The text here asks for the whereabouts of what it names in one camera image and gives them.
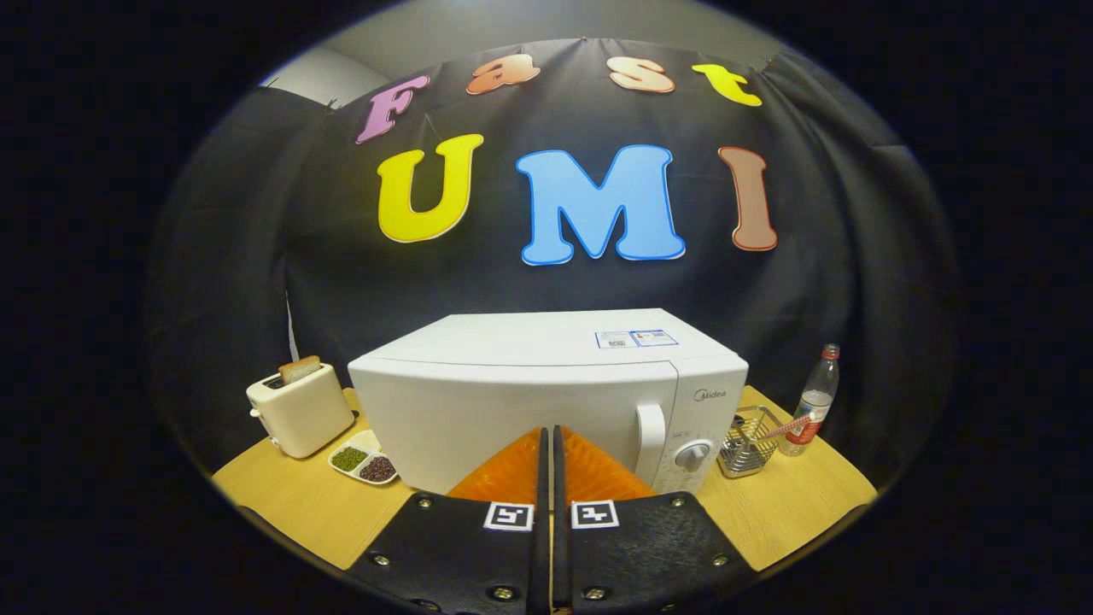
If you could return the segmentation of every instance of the brown letter i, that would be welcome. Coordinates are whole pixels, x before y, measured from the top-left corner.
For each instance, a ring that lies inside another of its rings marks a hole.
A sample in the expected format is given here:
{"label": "brown letter i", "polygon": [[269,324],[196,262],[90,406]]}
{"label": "brown letter i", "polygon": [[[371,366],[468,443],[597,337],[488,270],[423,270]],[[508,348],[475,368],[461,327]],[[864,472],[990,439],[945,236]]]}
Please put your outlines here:
{"label": "brown letter i", "polygon": [[778,234],[771,227],[771,211],[763,186],[763,156],[743,147],[721,147],[717,155],[732,169],[737,185],[739,223],[732,230],[732,243],[740,249],[762,251],[778,245]]}

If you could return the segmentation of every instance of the black backdrop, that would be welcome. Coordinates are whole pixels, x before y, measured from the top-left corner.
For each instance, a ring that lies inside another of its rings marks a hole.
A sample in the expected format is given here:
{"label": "black backdrop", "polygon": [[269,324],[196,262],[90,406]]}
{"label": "black backdrop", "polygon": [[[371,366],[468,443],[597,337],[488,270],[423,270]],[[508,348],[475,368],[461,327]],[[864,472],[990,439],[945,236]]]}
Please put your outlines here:
{"label": "black backdrop", "polygon": [[[471,96],[479,66],[529,54],[540,74]],[[625,90],[613,56],[649,58],[670,94]],[[759,107],[719,95],[694,64],[748,79]],[[952,237],[928,178],[900,138],[838,81],[786,49],[753,69],[647,43],[571,39],[482,51],[418,71],[428,86],[395,127],[362,144],[371,94],[338,110],[272,88],[248,94],[183,172],[150,267],[154,390],[199,460],[215,471],[259,440],[243,391],[289,360],[286,300],[302,355],[350,386],[360,355],[453,314],[663,307],[739,353],[749,383],[792,410],[824,343],[843,380],[823,437],[878,486],[921,445],[948,397],[956,354]],[[438,201],[443,140],[469,132],[471,196],[451,230],[397,243],[377,223],[391,155],[421,149],[416,209]],[[569,152],[602,182],[615,152],[667,147],[674,229],[686,252],[531,267],[531,193],[520,156]],[[778,245],[732,244],[738,223],[721,146],[766,161]]]}

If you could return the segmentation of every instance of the microwave door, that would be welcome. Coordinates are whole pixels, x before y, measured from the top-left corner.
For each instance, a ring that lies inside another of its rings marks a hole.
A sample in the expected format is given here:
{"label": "microwave door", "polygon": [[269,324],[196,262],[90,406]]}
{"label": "microwave door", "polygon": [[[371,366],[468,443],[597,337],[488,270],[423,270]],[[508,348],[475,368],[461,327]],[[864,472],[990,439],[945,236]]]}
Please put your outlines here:
{"label": "microwave door", "polygon": [[[412,487],[446,494],[524,434],[540,427],[553,431],[554,425],[653,484],[675,400],[678,375],[667,362],[389,364],[398,365],[373,366],[354,383],[385,452]],[[391,374],[395,369],[398,374]]]}

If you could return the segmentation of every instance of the wall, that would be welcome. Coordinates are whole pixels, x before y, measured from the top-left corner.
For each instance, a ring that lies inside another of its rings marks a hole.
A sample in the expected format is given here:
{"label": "wall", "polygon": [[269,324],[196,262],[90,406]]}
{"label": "wall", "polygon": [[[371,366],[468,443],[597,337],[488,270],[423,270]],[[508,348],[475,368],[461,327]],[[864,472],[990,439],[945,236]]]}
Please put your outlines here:
{"label": "wall", "polygon": [[395,81],[483,49],[581,36],[658,43],[753,67],[783,46],[760,27],[692,0],[409,0],[324,46]]}
{"label": "wall", "polygon": [[315,47],[263,79],[269,85],[299,94],[321,104],[336,99],[342,105],[367,94],[390,79],[327,47]]}

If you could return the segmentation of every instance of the metal utensil holder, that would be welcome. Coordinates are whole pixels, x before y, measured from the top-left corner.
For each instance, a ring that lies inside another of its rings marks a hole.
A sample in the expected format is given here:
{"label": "metal utensil holder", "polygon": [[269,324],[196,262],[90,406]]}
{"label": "metal utensil holder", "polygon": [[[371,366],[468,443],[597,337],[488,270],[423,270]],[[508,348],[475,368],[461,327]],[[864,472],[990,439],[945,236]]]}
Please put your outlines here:
{"label": "metal utensil holder", "polygon": [[717,456],[721,474],[727,478],[740,478],[763,470],[778,448],[777,438],[763,438],[778,427],[781,427],[781,422],[766,406],[738,409],[721,445],[721,452]]}

